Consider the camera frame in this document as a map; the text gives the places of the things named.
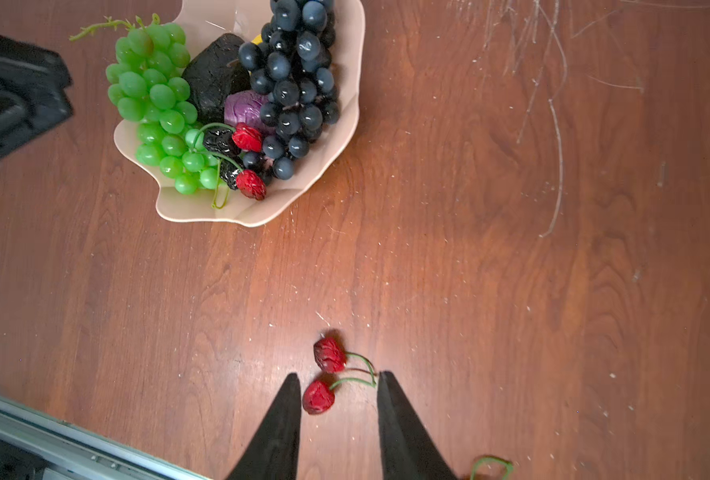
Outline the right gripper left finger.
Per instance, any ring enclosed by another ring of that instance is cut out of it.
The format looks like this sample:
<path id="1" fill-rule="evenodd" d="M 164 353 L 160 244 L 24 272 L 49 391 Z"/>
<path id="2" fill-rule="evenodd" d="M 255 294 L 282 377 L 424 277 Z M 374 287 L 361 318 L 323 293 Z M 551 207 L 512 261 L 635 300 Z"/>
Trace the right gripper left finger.
<path id="1" fill-rule="evenodd" d="M 298 474 L 302 393 L 290 373 L 228 479 L 288 479 Z"/>

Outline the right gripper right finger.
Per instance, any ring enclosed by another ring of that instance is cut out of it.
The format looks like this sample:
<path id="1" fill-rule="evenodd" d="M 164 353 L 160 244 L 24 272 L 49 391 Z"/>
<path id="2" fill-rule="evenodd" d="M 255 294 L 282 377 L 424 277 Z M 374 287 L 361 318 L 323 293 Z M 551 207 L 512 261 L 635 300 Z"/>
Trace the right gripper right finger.
<path id="1" fill-rule="evenodd" d="M 384 479 L 457 478 L 390 371 L 379 374 L 377 407 Z"/>

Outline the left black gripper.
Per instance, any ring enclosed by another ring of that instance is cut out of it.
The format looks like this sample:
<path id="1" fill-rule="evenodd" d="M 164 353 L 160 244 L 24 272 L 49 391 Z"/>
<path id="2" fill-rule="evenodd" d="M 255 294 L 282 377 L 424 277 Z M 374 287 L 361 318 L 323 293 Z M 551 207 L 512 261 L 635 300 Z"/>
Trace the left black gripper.
<path id="1" fill-rule="evenodd" d="M 72 85 L 57 52 L 0 35 L 0 160 L 73 116 Z"/>

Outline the red cherry pair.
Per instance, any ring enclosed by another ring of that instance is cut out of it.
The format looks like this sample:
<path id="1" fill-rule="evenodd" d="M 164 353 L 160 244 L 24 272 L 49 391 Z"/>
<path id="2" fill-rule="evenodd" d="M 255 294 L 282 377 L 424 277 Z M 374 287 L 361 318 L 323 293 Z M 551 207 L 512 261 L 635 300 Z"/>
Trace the red cherry pair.
<path id="1" fill-rule="evenodd" d="M 472 465 L 469 480 L 508 480 L 515 470 L 514 464 L 496 456 L 481 456 Z"/>
<path id="2" fill-rule="evenodd" d="M 319 375 L 308 385 L 302 395 L 302 408 L 309 415 L 321 415 L 335 404 L 337 390 L 347 383 L 377 387 L 377 372 L 365 356 L 347 351 L 343 344 L 332 336 L 324 336 L 313 345 L 313 356 L 320 369 Z M 347 376 L 354 360 L 365 366 L 368 378 Z"/>
<path id="3" fill-rule="evenodd" d="M 204 133 L 214 128 L 225 128 L 233 132 L 233 140 L 242 150 L 240 157 L 244 168 L 237 178 L 238 190 L 231 190 L 220 178 L 219 160 L 211 155 L 203 146 Z M 222 123 L 210 123 L 188 134 L 191 152 L 201 154 L 205 158 L 205 166 L 200 171 L 201 186 L 213 192 L 212 208 L 224 208 L 231 192 L 238 192 L 244 197 L 256 201 L 264 200 L 268 195 L 268 180 L 263 173 L 263 158 L 258 152 L 247 149 L 249 128 L 244 124 L 232 127 Z"/>

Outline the green grape bunch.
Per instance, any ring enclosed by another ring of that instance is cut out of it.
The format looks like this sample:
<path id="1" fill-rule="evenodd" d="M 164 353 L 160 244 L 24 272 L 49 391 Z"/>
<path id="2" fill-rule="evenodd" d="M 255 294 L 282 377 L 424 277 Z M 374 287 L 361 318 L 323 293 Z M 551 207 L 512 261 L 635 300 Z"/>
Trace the green grape bunch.
<path id="1" fill-rule="evenodd" d="M 107 17 L 69 40 L 104 29 L 125 32 L 115 42 L 115 61 L 107 66 L 106 77 L 111 103 L 136 128 L 140 145 L 134 158 L 171 179 L 181 195 L 218 190 L 219 159 L 205 152 L 205 131 L 190 102 L 193 90 L 183 78 L 191 61 L 183 28 L 156 14 L 149 22 Z"/>

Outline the black avocado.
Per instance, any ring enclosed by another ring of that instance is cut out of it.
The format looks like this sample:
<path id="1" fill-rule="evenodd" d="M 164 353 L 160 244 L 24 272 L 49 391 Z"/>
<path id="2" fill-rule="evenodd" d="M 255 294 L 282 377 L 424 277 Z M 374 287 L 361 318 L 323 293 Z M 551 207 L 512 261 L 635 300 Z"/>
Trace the black avocado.
<path id="1" fill-rule="evenodd" d="M 226 33 L 198 54 L 182 73 L 191 90 L 189 103 L 202 124 L 224 119 L 224 105 L 231 94 L 250 89 L 250 74 L 239 60 L 245 41 Z"/>

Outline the dark cherry pair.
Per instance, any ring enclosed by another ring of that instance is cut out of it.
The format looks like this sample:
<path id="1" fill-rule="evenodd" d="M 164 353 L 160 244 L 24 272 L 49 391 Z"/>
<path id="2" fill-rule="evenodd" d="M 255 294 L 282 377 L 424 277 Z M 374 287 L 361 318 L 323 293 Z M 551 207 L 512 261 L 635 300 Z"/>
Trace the dark cherry pair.
<path id="1" fill-rule="evenodd" d="M 244 165 L 240 157 L 242 150 L 233 140 L 233 132 L 225 128 L 207 130 L 204 133 L 203 146 L 219 160 L 220 178 L 231 190 L 237 191 L 237 178 Z"/>

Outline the purple plum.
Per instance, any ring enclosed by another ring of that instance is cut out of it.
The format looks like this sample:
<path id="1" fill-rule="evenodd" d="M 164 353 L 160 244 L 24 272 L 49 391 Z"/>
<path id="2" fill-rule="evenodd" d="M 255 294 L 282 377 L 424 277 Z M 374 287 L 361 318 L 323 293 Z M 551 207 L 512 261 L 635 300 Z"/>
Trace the purple plum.
<path id="1" fill-rule="evenodd" d="M 261 107 L 267 102 L 266 95 L 258 94 L 253 90 L 228 95 L 224 102 L 224 123 L 232 127 L 244 123 L 263 135 L 271 135 L 275 129 L 267 126 L 261 119 Z"/>

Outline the pink wavy fruit bowl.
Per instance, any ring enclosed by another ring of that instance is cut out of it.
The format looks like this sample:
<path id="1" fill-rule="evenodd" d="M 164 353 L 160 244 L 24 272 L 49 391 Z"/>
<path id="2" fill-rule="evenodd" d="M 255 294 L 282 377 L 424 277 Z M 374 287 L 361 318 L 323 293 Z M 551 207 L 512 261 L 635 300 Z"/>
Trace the pink wavy fruit bowl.
<path id="1" fill-rule="evenodd" d="M 307 192 L 345 150 L 355 134 L 359 117 L 360 78 L 366 34 L 366 13 L 360 1 L 336 1 L 337 40 L 332 48 L 333 69 L 340 91 L 339 121 L 324 129 L 322 137 L 310 153 L 295 168 L 287 181 L 274 180 L 268 197 L 262 201 L 232 193 L 222 209 L 212 207 L 213 193 L 200 190 L 193 195 L 182 195 L 174 187 L 174 180 L 159 168 L 144 165 L 135 158 L 141 145 L 137 125 L 123 120 L 114 132 L 117 149 L 129 161 L 147 172 L 159 186 L 156 202 L 158 214 L 169 221 L 228 222 L 245 227 L 258 227 L 279 216 L 294 201 Z M 208 1 L 184 0 L 175 22 L 183 27 L 187 48 L 197 55 L 224 33 L 235 33 L 245 40 L 256 37 L 270 20 L 271 8 L 267 1 Z"/>

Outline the dark blue grape bunch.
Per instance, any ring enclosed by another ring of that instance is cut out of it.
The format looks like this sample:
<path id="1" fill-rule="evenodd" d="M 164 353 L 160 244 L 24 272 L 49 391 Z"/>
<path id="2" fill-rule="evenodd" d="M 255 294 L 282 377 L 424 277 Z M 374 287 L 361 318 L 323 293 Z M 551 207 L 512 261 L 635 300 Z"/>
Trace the dark blue grape bunch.
<path id="1" fill-rule="evenodd" d="M 339 89 L 332 70 L 336 42 L 333 1 L 272 1 L 272 17 L 257 42 L 238 58 L 263 104 L 259 121 L 270 132 L 259 153 L 272 175 L 289 180 L 328 125 L 340 118 Z"/>

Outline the aluminium mounting rail frame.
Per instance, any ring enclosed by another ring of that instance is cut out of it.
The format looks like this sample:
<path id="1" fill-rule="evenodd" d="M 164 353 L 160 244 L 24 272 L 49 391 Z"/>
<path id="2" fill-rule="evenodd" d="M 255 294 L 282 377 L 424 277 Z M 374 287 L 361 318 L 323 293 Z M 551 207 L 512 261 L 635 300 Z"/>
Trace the aluminium mounting rail frame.
<path id="1" fill-rule="evenodd" d="M 199 479 L 190 470 L 0 396 L 1 450 L 43 479 Z"/>

